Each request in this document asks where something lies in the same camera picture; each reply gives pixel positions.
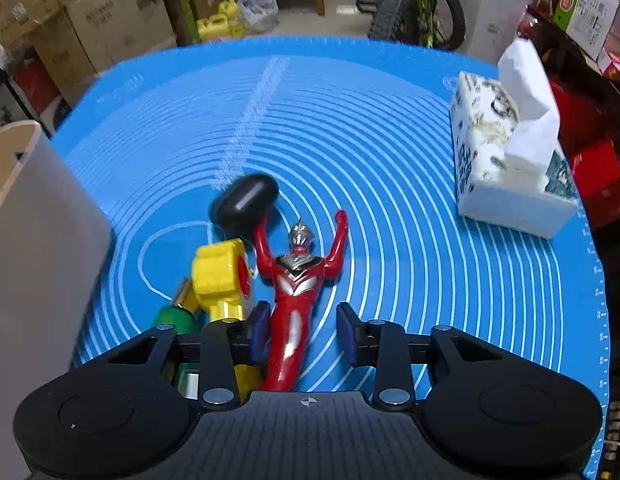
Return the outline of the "green white product box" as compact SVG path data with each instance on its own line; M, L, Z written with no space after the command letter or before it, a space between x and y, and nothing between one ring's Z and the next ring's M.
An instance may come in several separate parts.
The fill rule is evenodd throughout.
M595 61L618 8L618 0L558 0L553 23Z

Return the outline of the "yellow plastic toy tool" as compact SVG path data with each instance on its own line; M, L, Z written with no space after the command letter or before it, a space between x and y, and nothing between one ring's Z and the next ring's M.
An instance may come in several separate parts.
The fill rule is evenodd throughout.
M225 318L244 321L255 307L252 271L239 238L197 248L191 280L209 323Z

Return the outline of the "large stacked cardboard box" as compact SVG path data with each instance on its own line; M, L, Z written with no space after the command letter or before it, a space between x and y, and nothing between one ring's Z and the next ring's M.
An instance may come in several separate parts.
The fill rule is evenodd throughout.
M116 64L176 46L164 0L72 0L28 40L71 106Z

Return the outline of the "white tissue box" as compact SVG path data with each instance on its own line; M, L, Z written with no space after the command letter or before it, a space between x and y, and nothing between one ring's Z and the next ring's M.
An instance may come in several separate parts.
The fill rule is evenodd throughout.
M450 125L461 216L548 240L576 214L560 112L531 41L513 40L496 79L459 73Z

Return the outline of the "yellow detergent jug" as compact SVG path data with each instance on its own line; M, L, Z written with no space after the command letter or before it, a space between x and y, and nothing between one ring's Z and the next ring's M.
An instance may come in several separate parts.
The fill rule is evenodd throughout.
M238 0L223 0L218 12L196 22L199 40L211 42L222 39L238 39L246 34L242 11Z

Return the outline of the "black oval earbud case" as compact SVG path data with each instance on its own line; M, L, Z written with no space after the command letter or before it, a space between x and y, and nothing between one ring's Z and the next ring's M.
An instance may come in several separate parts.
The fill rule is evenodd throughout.
M234 179L211 203L209 219L226 232L248 235L278 199L278 182L268 174Z

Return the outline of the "beige plastic storage bin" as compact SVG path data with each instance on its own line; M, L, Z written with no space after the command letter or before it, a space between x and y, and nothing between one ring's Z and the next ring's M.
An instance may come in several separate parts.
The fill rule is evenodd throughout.
M18 404L68 370L112 244L100 207L33 120L0 128L0 479L27 466Z

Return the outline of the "blue silicone baking mat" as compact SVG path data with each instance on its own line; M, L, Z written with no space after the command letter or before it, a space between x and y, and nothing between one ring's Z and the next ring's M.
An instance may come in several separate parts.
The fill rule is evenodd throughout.
M409 333L447 325L610 403L604 273L578 210L550 240L462 218L449 106L462 55L339 38L266 38L123 62L54 136L112 225L114 246L80 333L86 362L144 332L220 240L208 208L241 174L278 182L269 243L308 223L320 254L349 218L344 270L314 309L298 392L208 413L150 479L461 479L413 422L377 414L374 373L339 347L336 308Z

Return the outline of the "red Ultraman figure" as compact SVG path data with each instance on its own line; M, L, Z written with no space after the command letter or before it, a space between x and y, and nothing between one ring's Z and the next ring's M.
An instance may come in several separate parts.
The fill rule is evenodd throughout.
M275 257L270 251L266 218L254 231L259 274L274 288L274 309L270 317L270 353L262 388L267 391L292 391L298 382L308 348L313 308L324 283L334 281L342 272L348 238L346 211L335 214L336 233L325 257L311 252L313 233L301 220L288 234L290 251Z

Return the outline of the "green plastic toy cylinder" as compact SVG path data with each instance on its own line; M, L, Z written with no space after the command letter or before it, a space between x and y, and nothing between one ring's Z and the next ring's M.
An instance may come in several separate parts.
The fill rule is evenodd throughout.
M196 333L200 327L199 315L200 307L192 280L184 278L170 304L159 309L153 326L171 325L178 335Z

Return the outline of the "green black bicycle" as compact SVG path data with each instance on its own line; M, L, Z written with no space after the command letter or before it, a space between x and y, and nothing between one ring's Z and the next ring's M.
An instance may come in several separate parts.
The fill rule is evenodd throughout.
M356 0L372 22L368 39L453 52L466 36L460 0Z

